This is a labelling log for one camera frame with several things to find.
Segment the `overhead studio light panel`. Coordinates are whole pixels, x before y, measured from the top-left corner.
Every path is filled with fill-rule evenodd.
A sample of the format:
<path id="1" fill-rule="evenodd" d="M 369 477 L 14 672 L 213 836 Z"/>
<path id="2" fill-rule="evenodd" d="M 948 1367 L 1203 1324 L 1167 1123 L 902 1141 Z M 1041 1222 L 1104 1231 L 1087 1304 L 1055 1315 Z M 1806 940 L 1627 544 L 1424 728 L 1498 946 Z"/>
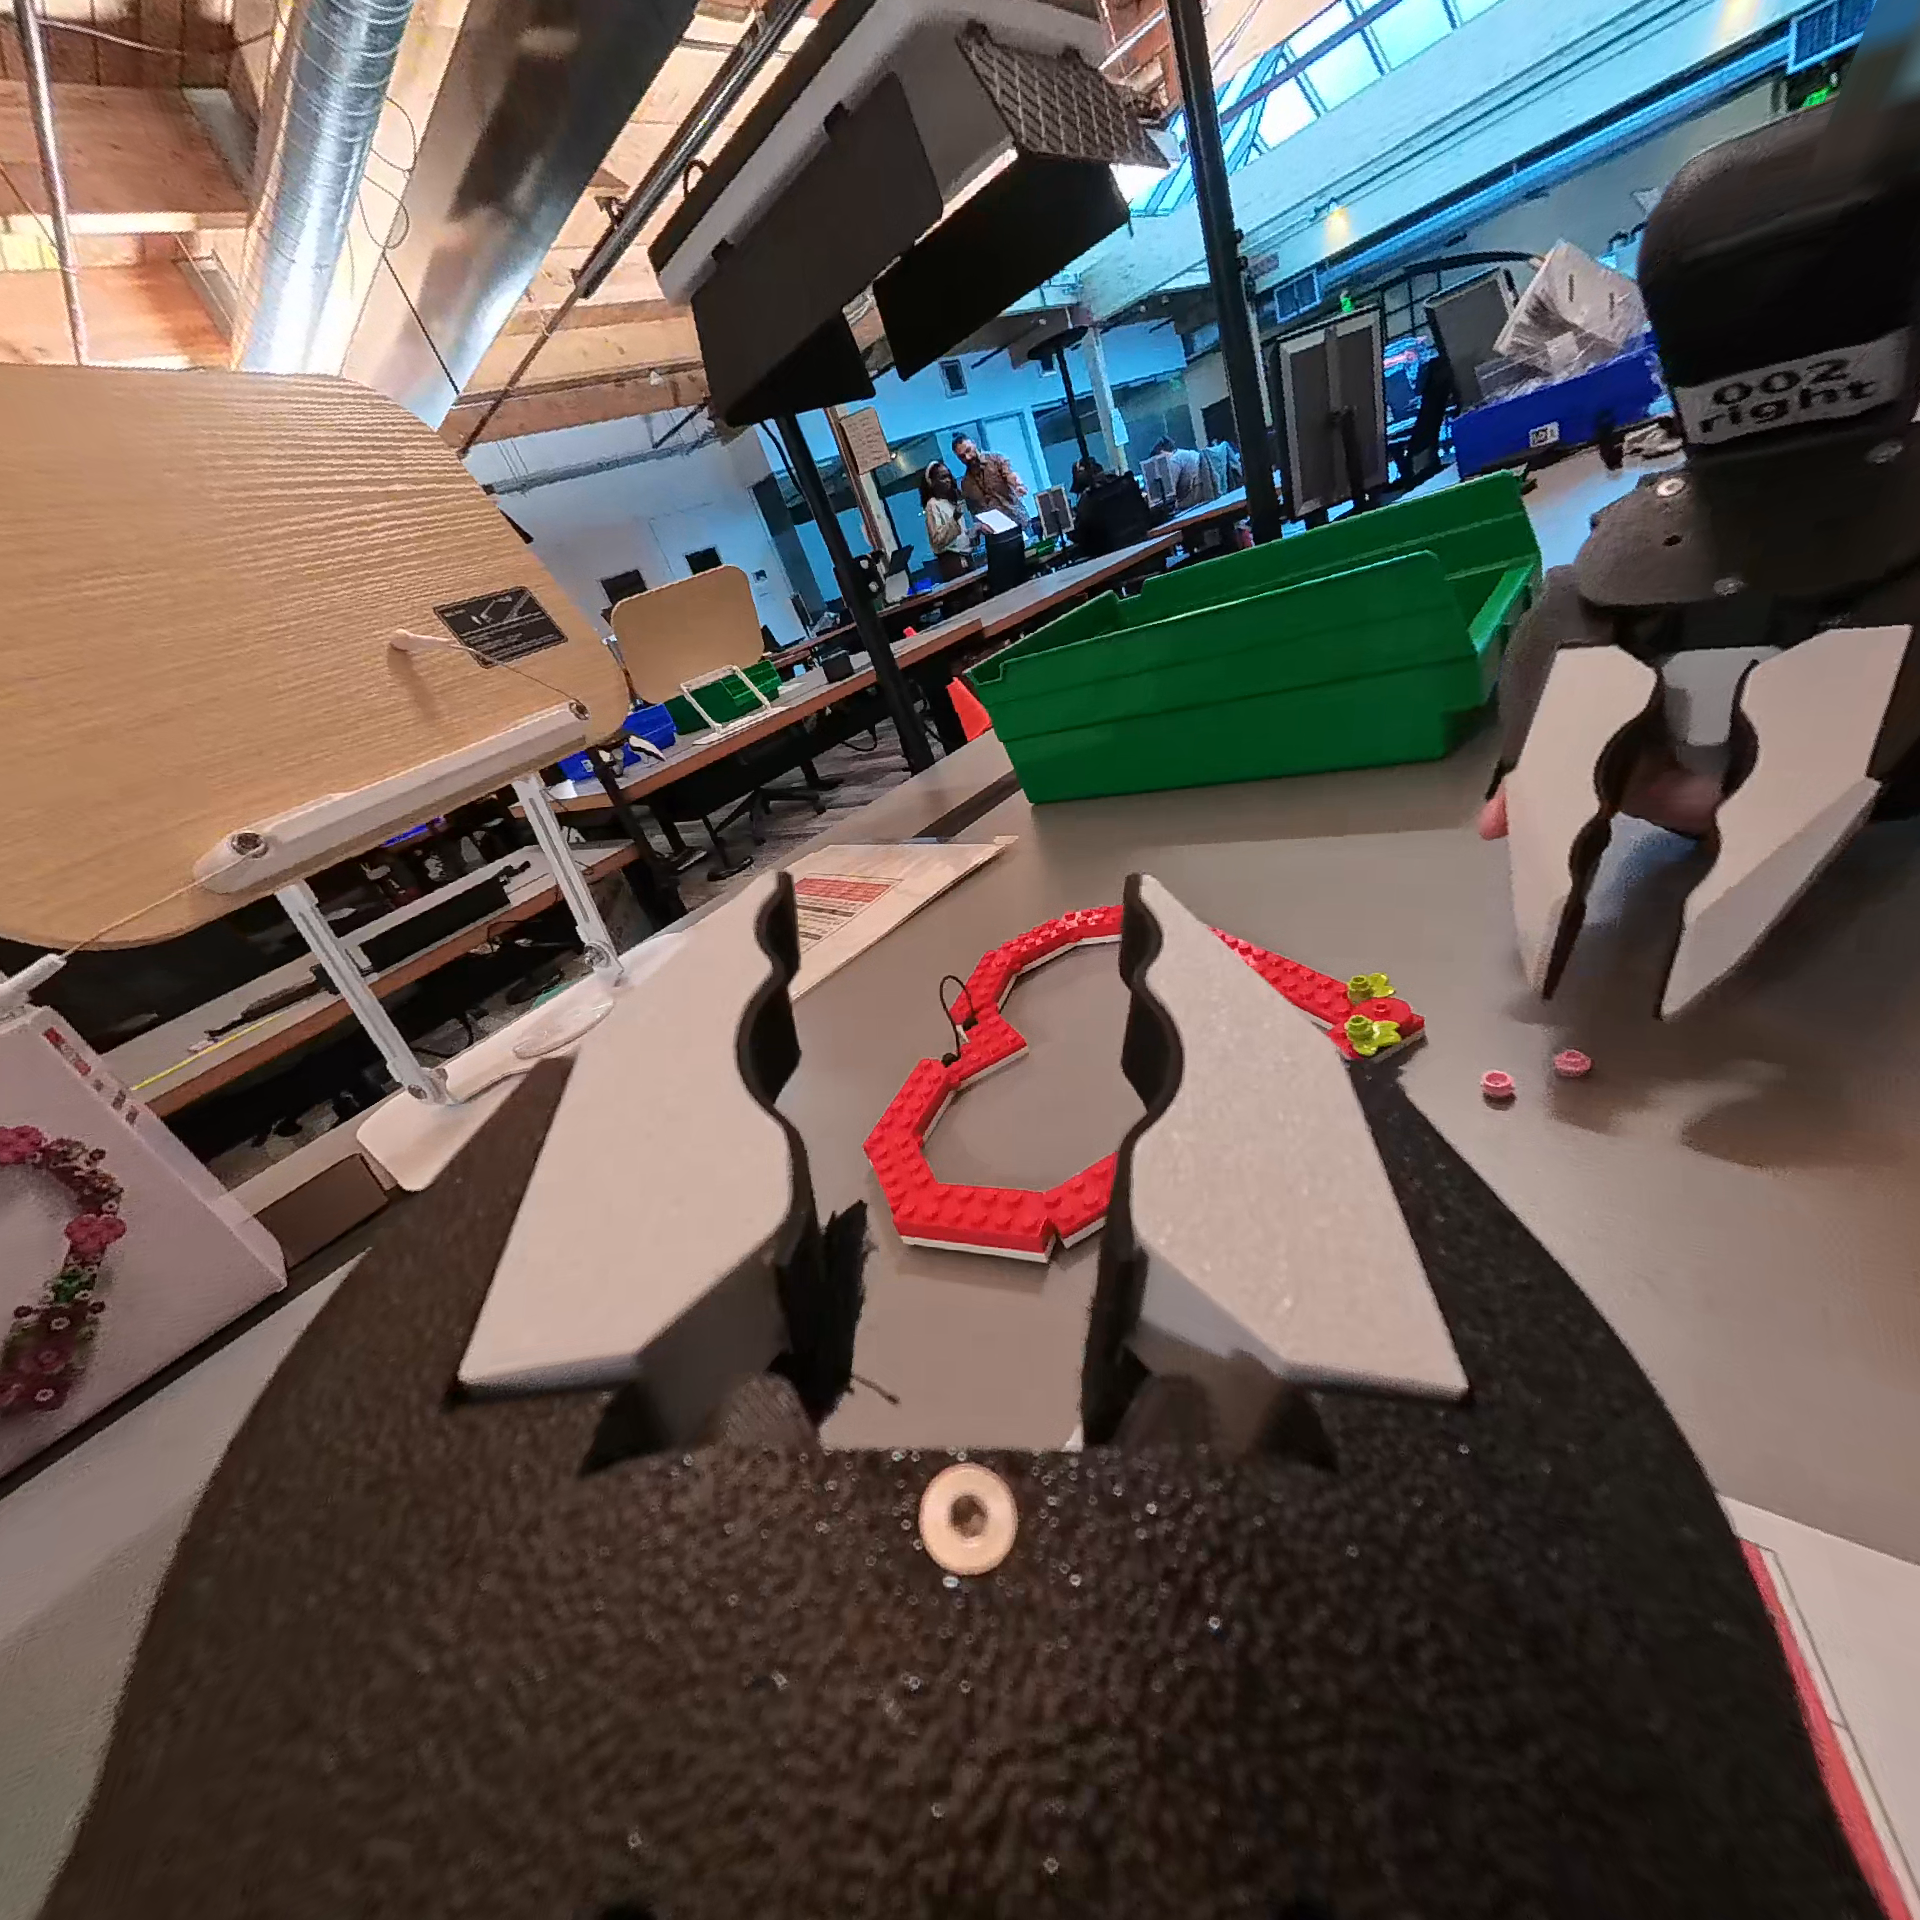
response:
<path id="1" fill-rule="evenodd" d="M 648 250 L 709 416 L 869 399 L 857 297 L 905 378 L 1120 230 L 1167 156 L 1104 55 L 1098 5 L 831 5 Z"/>

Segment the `black computer monitor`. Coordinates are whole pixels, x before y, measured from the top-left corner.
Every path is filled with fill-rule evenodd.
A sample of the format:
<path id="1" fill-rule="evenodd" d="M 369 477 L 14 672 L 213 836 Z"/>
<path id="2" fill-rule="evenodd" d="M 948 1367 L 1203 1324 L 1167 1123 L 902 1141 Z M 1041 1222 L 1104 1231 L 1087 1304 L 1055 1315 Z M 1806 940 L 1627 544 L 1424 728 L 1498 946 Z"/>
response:
<path id="1" fill-rule="evenodd" d="M 1332 509 L 1368 512 L 1390 480 L 1378 308 L 1283 334 L 1269 351 L 1278 383 L 1287 515 L 1309 528 Z"/>
<path id="2" fill-rule="evenodd" d="M 1501 366 L 1501 335 L 1513 318 L 1516 291 L 1507 268 L 1460 283 L 1426 304 L 1426 329 L 1454 383 L 1461 413 L 1490 398 L 1489 366 Z"/>

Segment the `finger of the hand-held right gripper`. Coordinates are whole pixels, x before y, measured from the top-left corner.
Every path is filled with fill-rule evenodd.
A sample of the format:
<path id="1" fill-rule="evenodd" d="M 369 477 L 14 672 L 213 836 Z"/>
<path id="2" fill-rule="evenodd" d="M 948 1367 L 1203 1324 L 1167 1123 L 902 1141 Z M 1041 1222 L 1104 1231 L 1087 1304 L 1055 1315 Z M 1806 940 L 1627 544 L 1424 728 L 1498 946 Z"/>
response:
<path id="1" fill-rule="evenodd" d="M 1653 667 L 1619 647 L 1562 651 L 1503 782 L 1522 979 L 1550 999 L 1587 917 L 1625 782 L 1660 715 Z"/>
<path id="2" fill-rule="evenodd" d="M 1730 977 L 1872 815 L 1916 739 L 1913 628 L 1830 628 L 1753 664 L 1734 723 L 1746 771 L 1684 900 L 1662 1021 Z"/>

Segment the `lego box with flower heart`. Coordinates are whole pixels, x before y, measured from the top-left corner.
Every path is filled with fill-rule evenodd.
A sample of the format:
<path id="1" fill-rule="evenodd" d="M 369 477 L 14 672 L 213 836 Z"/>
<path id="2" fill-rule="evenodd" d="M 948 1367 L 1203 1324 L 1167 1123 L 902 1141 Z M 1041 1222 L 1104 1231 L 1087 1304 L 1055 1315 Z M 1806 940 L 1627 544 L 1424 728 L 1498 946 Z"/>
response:
<path id="1" fill-rule="evenodd" d="M 285 1284 L 270 1234 L 66 1021 L 1 1023 L 1 1473 Z"/>

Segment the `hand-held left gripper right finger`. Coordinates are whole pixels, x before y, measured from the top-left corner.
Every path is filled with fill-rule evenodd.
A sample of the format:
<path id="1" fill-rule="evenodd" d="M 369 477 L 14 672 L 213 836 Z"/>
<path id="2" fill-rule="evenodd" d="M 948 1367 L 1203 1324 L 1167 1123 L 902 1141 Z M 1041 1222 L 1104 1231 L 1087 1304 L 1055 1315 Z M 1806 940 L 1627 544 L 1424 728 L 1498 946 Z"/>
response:
<path id="1" fill-rule="evenodd" d="M 1079 1435 L 1152 1377 L 1466 1406 L 1350 1062 L 1149 873 L 1122 885 L 1120 1070 L 1141 1100 L 1098 1243 Z"/>

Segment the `silver ventilation duct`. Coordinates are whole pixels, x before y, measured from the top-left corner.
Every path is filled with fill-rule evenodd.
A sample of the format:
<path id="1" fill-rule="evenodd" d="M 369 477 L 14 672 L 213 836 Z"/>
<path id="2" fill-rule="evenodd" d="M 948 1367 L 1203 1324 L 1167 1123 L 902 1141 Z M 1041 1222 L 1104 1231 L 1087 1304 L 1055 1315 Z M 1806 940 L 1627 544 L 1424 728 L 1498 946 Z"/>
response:
<path id="1" fill-rule="evenodd" d="M 231 324 L 231 368 L 318 368 L 324 311 L 411 14 L 409 3 L 281 9 L 256 147 L 258 196 Z"/>

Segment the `person's right hand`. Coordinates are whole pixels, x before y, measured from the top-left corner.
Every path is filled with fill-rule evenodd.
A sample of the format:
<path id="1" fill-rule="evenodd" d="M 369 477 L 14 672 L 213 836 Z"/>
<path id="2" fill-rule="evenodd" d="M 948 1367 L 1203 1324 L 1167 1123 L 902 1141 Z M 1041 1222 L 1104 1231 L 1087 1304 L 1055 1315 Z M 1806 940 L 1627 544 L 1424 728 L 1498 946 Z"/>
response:
<path id="1" fill-rule="evenodd" d="M 1620 788 L 1619 815 L 1700 840 L 1715 826 L 1723 795 L 1723 769 L 1696 769 L 1672 754 L 1648 753 L 1636 762 Z"/>

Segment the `clear plastic bags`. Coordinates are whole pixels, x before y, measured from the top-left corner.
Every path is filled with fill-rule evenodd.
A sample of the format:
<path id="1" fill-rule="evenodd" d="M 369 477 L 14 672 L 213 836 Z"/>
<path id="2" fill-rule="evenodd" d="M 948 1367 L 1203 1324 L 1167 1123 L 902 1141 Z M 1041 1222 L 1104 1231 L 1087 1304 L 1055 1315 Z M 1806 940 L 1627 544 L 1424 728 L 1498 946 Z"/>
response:
<path id="1" fill-rule="evenodd" d="M 1495 357 L 1540 378 L 1588 372 L 1636 346 L 1646 310 L 1633 279 L 1555 244 L 1513 305 Z"/>

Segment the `wooden book stand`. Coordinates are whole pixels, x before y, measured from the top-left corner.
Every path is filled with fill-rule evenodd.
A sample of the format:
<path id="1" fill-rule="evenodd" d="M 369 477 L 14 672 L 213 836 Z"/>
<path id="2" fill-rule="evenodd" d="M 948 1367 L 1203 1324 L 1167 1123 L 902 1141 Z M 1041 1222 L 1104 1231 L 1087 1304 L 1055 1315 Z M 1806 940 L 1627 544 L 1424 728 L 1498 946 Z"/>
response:
<path id="1" fill-rule="evenodd" d="M 169 940 L 274 899 L 421 1111 L 450 1091 L 312 873 L 513 788 L 602 996 L 622 962 L 540 773 L 622 667 L 458 457 L 336 376 L 3 366 L 3 939 Z"/>
<path id="2" fill-rule="evenodd" d="M 748 574 L 733 564 L 620 600 L 610 636 L 631 692 L 649 705 L 677 700 L 684 686 L 748 668 L 764 652 Z"/>

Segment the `red-edged instruction sheet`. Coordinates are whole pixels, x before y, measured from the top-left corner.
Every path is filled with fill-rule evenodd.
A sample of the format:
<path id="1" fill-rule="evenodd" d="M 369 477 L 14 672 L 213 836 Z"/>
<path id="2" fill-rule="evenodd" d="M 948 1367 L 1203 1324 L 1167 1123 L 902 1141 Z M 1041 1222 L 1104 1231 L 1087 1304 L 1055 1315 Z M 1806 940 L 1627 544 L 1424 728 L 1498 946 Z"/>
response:
<path id="1" fill-rule="evenodd" d="M 1719 1497 L 1783 1647 L 1842 1837 L 1882 1917 L 1918 1914 L 1916 1531 L 1858 1504 Z"/>

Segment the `brown cardboard piece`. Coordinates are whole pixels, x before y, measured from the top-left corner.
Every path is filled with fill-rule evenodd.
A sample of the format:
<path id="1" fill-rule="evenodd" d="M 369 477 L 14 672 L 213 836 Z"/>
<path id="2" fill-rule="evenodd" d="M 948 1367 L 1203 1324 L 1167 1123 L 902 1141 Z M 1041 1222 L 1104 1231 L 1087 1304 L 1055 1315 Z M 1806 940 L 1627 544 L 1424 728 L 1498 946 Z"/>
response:
<path id="1" fill-rule="evenodd" d="M 371 1224 L 395 1194 L 395 1182 L 352 1134 L 324 1135 L 226 1188 L 276 1242 L 287 1279 Z"/>

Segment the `black light stand pole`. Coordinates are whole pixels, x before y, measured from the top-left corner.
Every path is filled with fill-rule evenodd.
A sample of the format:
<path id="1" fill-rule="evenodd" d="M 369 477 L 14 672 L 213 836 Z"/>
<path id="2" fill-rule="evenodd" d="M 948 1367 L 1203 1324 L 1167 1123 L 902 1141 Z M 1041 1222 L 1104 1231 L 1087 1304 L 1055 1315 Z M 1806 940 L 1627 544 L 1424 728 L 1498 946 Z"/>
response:
<path id="1" fill-rule="evenodd" d="M 895 660 L 894 648 L 882 635 L 870 598 L 861 585 L 848 540 L 844 538 L 835 514 L 831 512 L 825 484 L 812 450 L 805 444 L 801 423 L 792 413 L 776 413 L 775 429 L 786 465 L 823 540 L 827 563 L 831 564 L 841 602 L 853 614 L 862 648 L 869 654 L 869 667 L 875 674 L 876 686 L 894 719 L 905 767 L 911 775 L 921 775 L 931 767 L 931 750 L 923 732 L 921 716 L 914 705 L 911 689 L 900 672 L 900 663 Z"/>
<path id="2" fill-rule="evenodd" d="M 1220 143 L 1206 17 L 1199 3 L 1169 3 L 1167 21 L 1188 133 L 1188 161 L 1212 283 L 1219 353 L 1239 434 L 1248 538 L 1282 538 L 1283 509 L 1276 480 L 1265 389 L 1253 316 L 1245 297 L 1242 255 Z"/>

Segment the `red lego heart frame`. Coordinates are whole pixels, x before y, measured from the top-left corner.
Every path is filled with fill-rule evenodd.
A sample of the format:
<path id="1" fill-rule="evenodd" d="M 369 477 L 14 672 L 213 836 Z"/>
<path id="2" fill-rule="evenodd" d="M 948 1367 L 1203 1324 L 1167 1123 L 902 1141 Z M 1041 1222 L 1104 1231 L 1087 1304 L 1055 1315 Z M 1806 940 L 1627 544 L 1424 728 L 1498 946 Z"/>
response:
<path id="1" fill-rule="evenodd" d="M 925 1141 L 962 1093 L 1025 1058 L 1025 1040 L 1006 1013 L 1020 979 L 1079 950 L 1115 946 L 1120 921 L 1117 904 L 1078 909 L 985 952 L 964 977 L 943 979 L 947 1053 L 915 1064 L 865 1144 L 903 1243 L 1047 1264 L 1101 1227 L 1113 1154 L 1050 1188 L 997 1188 L 945 1181 L 927 1164 Z M 1385 1060 L 1424 1035 L 1423 1015 L 1382 972 L 1337 977 L 1233 933 L 1214 936 L 1351 1064 Z"/>

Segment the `blue plastic bin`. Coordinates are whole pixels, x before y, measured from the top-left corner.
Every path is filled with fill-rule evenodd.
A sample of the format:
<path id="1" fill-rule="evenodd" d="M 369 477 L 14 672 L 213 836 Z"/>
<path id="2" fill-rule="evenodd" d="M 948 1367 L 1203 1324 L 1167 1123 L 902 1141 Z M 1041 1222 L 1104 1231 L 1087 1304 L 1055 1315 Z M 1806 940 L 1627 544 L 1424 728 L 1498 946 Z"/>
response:
<path id="1" fill-rule="evenodd" d="M 1489 399 L 1454 422 L 1458 477 L 1477 478 L 1619 443 L 1649 419 L 1662 396 L 1656 353 L 1642 344 L 1583 372 Z"/>

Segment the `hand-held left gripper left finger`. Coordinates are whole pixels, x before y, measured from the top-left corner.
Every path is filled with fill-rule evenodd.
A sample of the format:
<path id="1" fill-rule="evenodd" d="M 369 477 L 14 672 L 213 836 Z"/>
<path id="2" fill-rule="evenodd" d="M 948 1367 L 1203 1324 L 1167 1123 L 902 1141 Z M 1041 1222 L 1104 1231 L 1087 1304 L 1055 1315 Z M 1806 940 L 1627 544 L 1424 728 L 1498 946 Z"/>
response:
<path id="1" fill-rule="evenodd" d="M 801 1043 L 785 871 L 715 909 L 577 1046 L 458 1365 L 469 1402 L 610 1393 L 643 1449 L 780 1383 L 853 1387 L 869 1208 L 823 1215 L 780 1112 Z"/>

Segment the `lego instruction booklet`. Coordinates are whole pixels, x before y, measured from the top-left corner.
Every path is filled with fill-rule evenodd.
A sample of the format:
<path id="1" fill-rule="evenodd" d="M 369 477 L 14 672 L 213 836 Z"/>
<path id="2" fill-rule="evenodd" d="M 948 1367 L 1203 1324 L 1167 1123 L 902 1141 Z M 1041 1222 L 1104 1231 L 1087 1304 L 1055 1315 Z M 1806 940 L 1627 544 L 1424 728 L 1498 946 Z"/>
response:
<path id="1" fill-rule="evenodd" d="M 798 1000 L 848 968 L 1016 840 L 1016 834 L 975 843 L 911 838 L 801 855 L 786 870 L 801 952 L 788 999 Z"/>

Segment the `small green plastic bin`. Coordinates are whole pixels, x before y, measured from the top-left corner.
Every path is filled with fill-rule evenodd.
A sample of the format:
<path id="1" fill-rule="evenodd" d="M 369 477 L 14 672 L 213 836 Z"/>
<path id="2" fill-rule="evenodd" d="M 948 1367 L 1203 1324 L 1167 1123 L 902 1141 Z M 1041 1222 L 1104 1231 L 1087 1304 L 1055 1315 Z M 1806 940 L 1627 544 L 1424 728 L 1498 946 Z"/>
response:
<path id="1" fill-rule="evenodd" d="M 745 667 L 729 664 L 680 684 L 661 700 L 679 736 L 727 732 L 779 703 L 780 672 L 770 659 Z"/>

